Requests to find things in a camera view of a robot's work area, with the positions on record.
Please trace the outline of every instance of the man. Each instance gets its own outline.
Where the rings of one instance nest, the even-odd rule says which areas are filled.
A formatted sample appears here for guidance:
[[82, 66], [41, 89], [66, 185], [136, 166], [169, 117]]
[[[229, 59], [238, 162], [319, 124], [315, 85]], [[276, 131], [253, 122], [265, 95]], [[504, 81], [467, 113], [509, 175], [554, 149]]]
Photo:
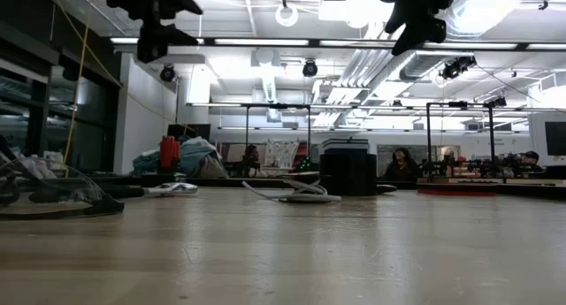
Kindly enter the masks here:
[[534, 151], [527, 151], [523, 154], [522, 164], [523, 166], [530, 166], [531, 172], [542, 172], [542, 168], [537, 165], [539, 162], [539, 154]]

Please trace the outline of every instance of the dark hair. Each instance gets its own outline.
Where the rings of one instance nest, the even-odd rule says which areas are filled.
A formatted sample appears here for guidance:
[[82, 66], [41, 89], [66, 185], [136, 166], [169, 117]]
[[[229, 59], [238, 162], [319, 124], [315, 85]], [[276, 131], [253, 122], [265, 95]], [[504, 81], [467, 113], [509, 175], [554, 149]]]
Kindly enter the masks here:
[[405, 161], [407, 162], [407, 164], [410, 163], [410, 162], [413, 162], [413, 163], [415, 162], [413, 160], [413, 157], [410, 155], [409, 150], [406, 149], [406, 148], [403, 148], [403, 147], [398, 148], [393, 152], [393, 161], [397, 162], [397, 157], [395, 156], [397, 151], [401, 151], [403, 154], [405, 154]]
[[399, 163], [397, 162], [397, 157], [395, 156], [395, 153], [397, 151], [401, 151], [403, 154], [405, 154], [405, 162], [407, 163], [407, 166], [414, 172], [418, 171], [418, 165], [415, 162], [415, 160], [413, 159], [413, 157], [410, 155], [409, 150], [406, 148], [398, 148], [393, 152], [393, 162], [391, 163], [392, 165], [399, 165]]
[[537, 153], [534, 152], [534, 151], [527, 151], [526, 153], [524, 153], [523, 156], [525, 156], [525, 157], [527, 157], [527, 158], [534, 159], [534, 160], [539, 160], [539, 158], [540, 158], [540, 157], [539, 157], [539, 154], [537, 154]]
[[254, 145], [254, 144], [249, 144], [249, 145], [246, 147], [246, 151], [244, 152], [244, 155], [245, 155], [245, 156], [251, 156], [251, 154], [252, 154], [252, 153], [254, 152], [254, 150], [256, 150], [256, 149], [257, 149], [256, 145]]
[[410, 155], [409, 151], [405, 148], [398, 148], [393, 152], [392, 155], [393, 161], [387, 167], [387, 171], [386, 174], [384, 175], [384, 179], [390, 179], [394, 181], [393, 176], [390, 173], [392, 173], [395, 167], [399, 167], [399, 162], [397, 161], [397, 157], [395, 156], [395, 153], [397, 151], [401, 151], [403, 154], [405, 154], [405, 163], [407, 163], [407, 166], [409, 167], [409, 170], [413, 174], [414, 179], [420, 177], [421, 176], [420, 169], [418, 168], [418, 165], [413, 159], [413, 157]]

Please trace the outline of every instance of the metal pole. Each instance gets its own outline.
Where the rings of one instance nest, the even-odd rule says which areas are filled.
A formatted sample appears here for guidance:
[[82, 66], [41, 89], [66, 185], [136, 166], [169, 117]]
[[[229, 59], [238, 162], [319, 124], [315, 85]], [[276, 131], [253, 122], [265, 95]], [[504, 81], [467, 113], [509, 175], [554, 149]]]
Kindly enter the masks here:
[[432, 167], [431, 104], [430, 103], [426, 104], [426, 135], [427, 135], [427, 138], [428, 138], [428, 163], [427, 163], [427, 167]]
[[248, 148], [249, 106], [246, 107], [246, 149]]
[[497, 172], [497, 162], [495, 161], [495, 136], [493, 133], [493, 107], [489, 106], [489, 141], [491, 142], [491, 152], [492, 152], [492, 174], [495, 178], [495, 173]]
[[307, 107], [307, 110], [309, 111], [309, 119], [307, 120], [309, 122], [309, 137], [308, 137], [309, 139], [307, 140], [307, 157], [310, 158], [310, 107]]

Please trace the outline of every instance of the window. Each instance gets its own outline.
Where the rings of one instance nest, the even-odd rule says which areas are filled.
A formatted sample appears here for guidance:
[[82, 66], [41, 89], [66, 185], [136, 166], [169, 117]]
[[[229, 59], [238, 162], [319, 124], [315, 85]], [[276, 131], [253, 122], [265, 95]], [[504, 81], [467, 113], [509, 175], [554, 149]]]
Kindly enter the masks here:
[[[71, 120], [50, 114], [47, 118], [45, 149], [65, 155]], [[110, 170], [108, 158], [112, 158], [113, 143], [100, 127], [75, 121], [69, 148], [67, 165], [81, 172]]]
[[27, 151], [29, 109], [10, 102], [0, 102], [0, 134], [10, 146]]
[[[65, 154], [77, 82], [69, 70], [53, 66], [48, 78], [0, 60], [0, 134], [25, 156]], [[84, 77], [79, 83], [67, 164], [83, 172], [111, 171], [117, 89]]]
[[[78, 73], [53, 66], [50, 82], [50, 108], [59, 111], [73, 111], [74, 92]], [[111, 103], [115, 103], [107, 89], [84, 77], [80, 78], [77, 97], [77, 116], [85, 120], [108, 123], [113, 120]]]
[[31, 99], [33, 81], [26, 76], [0, 68], [0, 91], [4, 95], [13, 95]]

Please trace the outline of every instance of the coiled cable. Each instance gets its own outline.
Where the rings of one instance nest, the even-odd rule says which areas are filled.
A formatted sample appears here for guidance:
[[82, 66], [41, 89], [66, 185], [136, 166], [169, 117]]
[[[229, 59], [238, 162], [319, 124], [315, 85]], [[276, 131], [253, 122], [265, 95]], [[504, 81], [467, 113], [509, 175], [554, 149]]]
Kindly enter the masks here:
[[339, 196], [329, 195], [326, 189], [318, 184], [320, 180], [315, 181], [310, 185], [290, 179], [283, 180], [283, 182], [294, 187], [296, 190], [292, 194], [268, 195], [255, 190], [252, 186], [248, 185], [246, 181], [242, 181], [241, 184], [249, 191], [264, 199], [280, 202], [329, 203], [340, 202], [342, 200]]

